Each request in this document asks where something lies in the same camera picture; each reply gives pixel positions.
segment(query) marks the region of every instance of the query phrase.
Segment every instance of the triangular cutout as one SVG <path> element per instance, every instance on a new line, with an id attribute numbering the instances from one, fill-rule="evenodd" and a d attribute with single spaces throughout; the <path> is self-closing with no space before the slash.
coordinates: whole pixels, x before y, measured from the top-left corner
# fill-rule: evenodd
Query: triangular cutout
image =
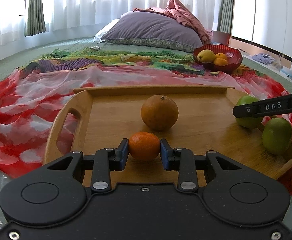
<path id="1" fill-rule="evenodd" d="M 65 171 L 73 160 L 73 156 L 68 156 L 57 163 L 49 166 L 48 170 Z"/>
<path id="2" fill-rule="evenodd" d="M 224 171 L 241 170 L 240 167 L 238 167 L 237 165 L 225 160 L 224 158 L 221 158 L 221 157 L 217 156 L 216 160 L 218 161 L 220 167 Z"/>

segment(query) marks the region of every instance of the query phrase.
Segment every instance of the white wall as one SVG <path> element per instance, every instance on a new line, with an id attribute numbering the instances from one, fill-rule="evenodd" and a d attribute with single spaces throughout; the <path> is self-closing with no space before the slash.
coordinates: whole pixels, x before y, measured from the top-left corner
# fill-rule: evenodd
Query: white wall
<path id="1" fill-rule="evenodd" d="M 5 46 L 0 47 L 0 60 L 25 49 L 42 46 L 48 43 L 93 37 L 99 30 L 101 30 L 106 25 L 107 23 L 80 26 L 52 32 L 40 33 L 30 37 L 23 37 L 21 40 L 13 41 Z"/>
<path id="2" fill-rule="evenodd" d="M 254 2 L 235 0 L 232 35 L 292 57 L 292 0 L 256 0 L 256 15 Z"/>

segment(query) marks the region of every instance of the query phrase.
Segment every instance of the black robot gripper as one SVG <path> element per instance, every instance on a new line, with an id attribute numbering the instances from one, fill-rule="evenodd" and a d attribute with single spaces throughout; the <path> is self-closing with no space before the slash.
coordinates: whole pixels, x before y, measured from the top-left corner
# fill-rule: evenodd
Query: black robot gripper
<path id="1" fill-rule="evenodd" d="M 9 223 L 0 240 L 231 239 L 292 240 L 282 223 L 290 196 L 286 188 L 216 151 L 194 155 L 161 139 L 165 170 L 174 183 L 118 183 L 128 140 L 94 155 L 71 152 L 8 183 L 0 207 Z M 91 186 L 82 185 L 93 170 Z M 196 170 L 207 185 L 198 186 Z"/>

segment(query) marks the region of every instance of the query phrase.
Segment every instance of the screw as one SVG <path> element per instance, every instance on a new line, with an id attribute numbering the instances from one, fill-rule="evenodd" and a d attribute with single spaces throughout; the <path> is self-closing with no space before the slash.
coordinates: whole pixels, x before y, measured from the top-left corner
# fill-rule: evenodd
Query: screw
<path id="1" fill-rule="evenodd" d="M 97 181 L 93 184 L 93 188 L 95 189 L 106 189 L 108 188 L 108 183 L 105 181 Z"/>
<path id="2" fill-rule="evenodd" d="M 142 191 L 142 192 L 149 192 L 150 189 L 149 189 L 148 187 L 142 187 L 141 191 Z"/>
<path id="3" fill-rule="evenodd" d="M 280 232 L 275 232 L 271 235 L 271 240 L 279 240 L 281 238 Z"/>
<path id="4" fill-rule="evenodd" d="M 8 234 L 8 236 L 9 236 L 10 239 L 12 239 L 12 240 L 18 240 L 18 239 L 19 239 L 19 234 L 16 233 L 16 232 L 10 232 L 10 233 Z"/>
<path id="5" fill-rule="evenodd" d="M 191 181 L 185 181 L 181 183 L 182 189 L 193 189 L 196 187 L 196 184 Z"/>

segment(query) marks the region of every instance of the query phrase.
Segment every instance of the red bowl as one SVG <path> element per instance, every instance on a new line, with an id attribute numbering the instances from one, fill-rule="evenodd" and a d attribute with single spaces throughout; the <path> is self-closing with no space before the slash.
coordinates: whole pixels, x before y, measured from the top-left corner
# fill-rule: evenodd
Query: red bowl
<path id="1" fill-rule="evenodd" d="M 228 57 L 229 64 L 225 66 L 218 66 L 213 63 L 200 62 L 197 59 L 197 55 L 199 52 L 201 52 L 204 49 L 210 49 L 215 54 L 224 53 Z M 227 74 L 231 74 L 242 63 L 242 55 L 240 51 L 223 44 L 220 44 L 220 45 L 206 44 L 204 46 L 201 46 L 200 48 L 196 48 L 193 51 L 193 57 L 196 63 L 203 65 L 204 68 L 206 69 L 209 69 L 212 72 L 222 71 Z"/>

